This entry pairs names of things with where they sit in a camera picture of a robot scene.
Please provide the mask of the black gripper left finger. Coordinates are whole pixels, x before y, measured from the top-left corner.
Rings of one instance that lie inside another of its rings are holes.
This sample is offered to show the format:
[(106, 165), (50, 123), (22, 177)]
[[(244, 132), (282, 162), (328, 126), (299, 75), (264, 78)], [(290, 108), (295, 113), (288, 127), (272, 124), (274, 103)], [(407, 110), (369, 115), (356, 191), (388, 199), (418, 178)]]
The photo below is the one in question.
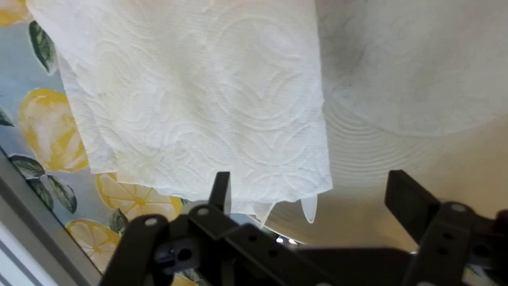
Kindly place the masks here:
[(229, 210), (228, 181), (229, 181), (228, 172), (217, 172), (210, 188), (209, 199), (207, 199), (207, 204), (214, 205), (222, 213), (226, 213)]

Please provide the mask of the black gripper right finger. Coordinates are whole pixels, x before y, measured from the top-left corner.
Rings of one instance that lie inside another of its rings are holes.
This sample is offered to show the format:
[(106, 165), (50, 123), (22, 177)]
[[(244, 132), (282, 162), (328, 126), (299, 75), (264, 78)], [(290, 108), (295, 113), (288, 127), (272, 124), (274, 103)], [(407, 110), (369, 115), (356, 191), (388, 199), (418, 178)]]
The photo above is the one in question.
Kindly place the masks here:
[(390, 170), (387, 173), (383, 205), (406, 234), (418, 243), (441, 202), (406, 172)]

